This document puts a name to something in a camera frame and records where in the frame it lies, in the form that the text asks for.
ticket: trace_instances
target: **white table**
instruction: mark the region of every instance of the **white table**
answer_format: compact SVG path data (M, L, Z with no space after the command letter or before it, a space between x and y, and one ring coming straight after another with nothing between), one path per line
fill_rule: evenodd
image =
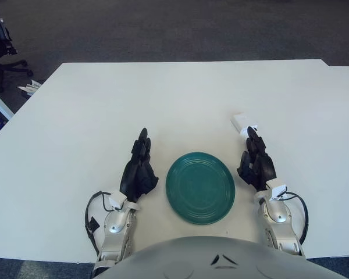
M119 187L143 127L159 183L140 199L136 250L188 235L259 241L255 191L236 174L245 143L230 118L240 112L258 121L278 177L308 205L306 256L349 255L349 67L283 60L63 64L0 132L0 257L94 262L86 203ZM165 195L169 167L192 151L215 155L236 183L213 225L186 223ZM290 206L300 234L300 204Z

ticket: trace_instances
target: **teal ceramic plate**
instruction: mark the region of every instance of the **teal ceramic plate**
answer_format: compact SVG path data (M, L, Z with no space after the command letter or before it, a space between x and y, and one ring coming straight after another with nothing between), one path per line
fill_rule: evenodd
M186 154L170 167L166 192L173 210L199 225L222 219L232 208L235 186L227 167L201 152Z

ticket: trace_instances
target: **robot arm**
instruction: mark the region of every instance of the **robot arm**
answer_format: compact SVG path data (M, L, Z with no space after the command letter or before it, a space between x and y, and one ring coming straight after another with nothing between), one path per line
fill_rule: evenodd
M267 246L290 253L304 256L301 244L308 230L308 213L305 202L296 194L287 192L286 185L277 177L273 161L265 152L265 144L256 130L247 129L247 149L244 151L239 176L248 184L252 184L257 193L255 203L259 205L258 220L263 228L264 240ZM305 226L300 240L292 228L292 215L284 203L286 194L298 197L305 211Z
M92 278L101 274L106 269L114 266L119 261L130 256L132 253L133 232L136 227L136 211L140 209L137 201L142 194L149 193L155 188L158 178L149 163L151 141L147 137L147 130L144 128L134 142L132 157L127 163L119 191L98 192L92 196L93 200L102 194L104 208L108 211L104 222L105 238L99 251L93 237L94 231L99 227L97 222L88 220L88 206L86 209L86 229L89 238L98 255L94 265ZM104 195L108 195L112 209L105 207Z

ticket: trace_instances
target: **paper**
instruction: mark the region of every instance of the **paper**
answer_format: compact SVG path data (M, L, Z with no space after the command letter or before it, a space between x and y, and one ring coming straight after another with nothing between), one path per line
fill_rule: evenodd
M37 81L31 80L32 84L27 84L26 87L18 86L19 89L27 92L27 95L32 96L36 90L38 90L41 86L41 83Z

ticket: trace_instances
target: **black cable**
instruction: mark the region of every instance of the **black cable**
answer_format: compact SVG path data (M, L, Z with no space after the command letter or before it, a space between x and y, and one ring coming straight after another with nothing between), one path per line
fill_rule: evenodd
M104 204L104 209L107 211L107 212L111 212L113 211L112 210L109 210L106 208L105 206L105 196L104 195L111 195L111 193L108 193L108 192L102 192L102 191L98 191L97 193L95 193L90 199L89 199L89 202L87 204L87 207L86 207L86 212L84 214L84 222L85 222L85 227L86 227L86 230L87 230L87 234L88 234L88 237L89 239L91 240L92 242L92 245L93 245L93 248L95 250L95 252L97 253L97 256L99 254L99 250L97 248L97 244L95 243L95 239L94 239L94 236L93 236L93 230L92 228L90 227L90 223L89 223L89 218L88 218L88 209L89 209L89 205L91 204L91 202L98 196L102 195L102 201L103 201L103 204Z
M102 203L104 205L104 209L107 211L107 212L111 212L111 211L114 211L114 208L113 209L107 209L106 206L105 206L105 195L111 195L110 193L107 193L107 192L102 192Z
M294 199L294 198L298 198L304 208L304 214L305 214L305 224L304 224L304 228L302 229L302 234L300 237L300 244L303 244L305 241L305 238L307 237L308 234L308 227L309 227L309 214L308 214L308 208L307 205L305 204L304 200L302 199L302 197L300 197L299 195L292 193L292 192L286 192L287 195L292 195L292 197L287 198L287 199L279 199L280 201L289 201L290 199Z

